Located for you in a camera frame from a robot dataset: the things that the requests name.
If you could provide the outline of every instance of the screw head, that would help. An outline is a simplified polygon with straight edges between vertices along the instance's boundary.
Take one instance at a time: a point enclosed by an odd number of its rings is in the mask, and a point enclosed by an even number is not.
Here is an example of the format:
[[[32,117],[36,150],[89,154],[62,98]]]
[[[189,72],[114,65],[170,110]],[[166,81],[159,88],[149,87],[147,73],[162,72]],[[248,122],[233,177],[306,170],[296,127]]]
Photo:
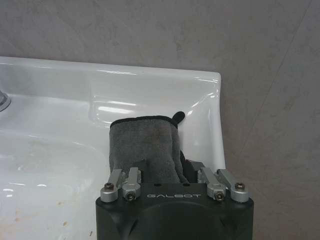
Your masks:
[[[243,182],[237,182],[234,187],[236,190],[244,190],[246,186]]]
[[[114,189],[114,184],[111,183],[111,182],[107,182],[105,185],[104,185],[104,188],[105,189],[108,189],[108,190],[113,190]]]
[[[133,200],[136,199],[136,194],[134,192],[128,192],[127,195],[125,196],[125,199],[128,202],[132,202]]]
[[[214,199],[218,202],[222,202],[225,199],[225,195],[222,191],[218,191],[214,194]]]

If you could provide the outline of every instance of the faucet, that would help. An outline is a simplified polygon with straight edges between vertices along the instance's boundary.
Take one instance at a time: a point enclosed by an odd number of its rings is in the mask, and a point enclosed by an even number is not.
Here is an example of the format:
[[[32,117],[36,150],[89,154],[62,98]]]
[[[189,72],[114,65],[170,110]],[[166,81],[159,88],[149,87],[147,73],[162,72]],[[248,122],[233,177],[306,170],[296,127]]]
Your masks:
[[[8,97],[8,95],[0,91],[0,112],[5,110],[10,103],[11,103],[11,99]]]

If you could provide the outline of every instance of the gray wall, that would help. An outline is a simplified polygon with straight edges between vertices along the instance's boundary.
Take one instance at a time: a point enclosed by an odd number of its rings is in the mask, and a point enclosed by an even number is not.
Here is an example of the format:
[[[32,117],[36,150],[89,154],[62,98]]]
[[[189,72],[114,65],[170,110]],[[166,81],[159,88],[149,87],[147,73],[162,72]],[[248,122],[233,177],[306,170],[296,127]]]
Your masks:
[[[255,239],[320,239],[320,1],[1,0],[0,56],[220,72]]]

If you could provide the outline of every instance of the white sink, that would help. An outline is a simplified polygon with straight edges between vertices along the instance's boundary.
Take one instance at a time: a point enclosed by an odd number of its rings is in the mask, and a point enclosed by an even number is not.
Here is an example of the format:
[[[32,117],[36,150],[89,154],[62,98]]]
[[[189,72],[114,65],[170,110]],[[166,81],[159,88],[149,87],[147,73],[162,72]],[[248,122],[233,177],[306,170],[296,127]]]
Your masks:
[[[187,159],[225,168],[216,72],[0,57],[0,239],[96,239],[109,126],[172,117]]]

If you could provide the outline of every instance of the bolt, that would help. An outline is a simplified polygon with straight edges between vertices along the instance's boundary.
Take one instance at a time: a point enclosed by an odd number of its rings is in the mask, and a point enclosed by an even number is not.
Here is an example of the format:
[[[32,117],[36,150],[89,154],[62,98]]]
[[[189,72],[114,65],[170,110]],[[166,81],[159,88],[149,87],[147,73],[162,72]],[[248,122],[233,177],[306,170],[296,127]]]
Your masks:
[[[222,191],[218,191],[214,194],[214,199],[218,202],[222,202],[225,199],[225,195]]]
[[[125,199],[129,202],[132,202],[133,200],[136,199],[136,194],[134,192],[128,192],[127,195],[125,196]]]
[[[236,190],[244,190],[246,186],[243,182],[237,182],[234,187]]]
[[[108,190],[113,190],[114,189],[114,184],[111,183],[111,182],[107,182],[105,185],[104,185],[104,188],[105,189],[108,189]]]

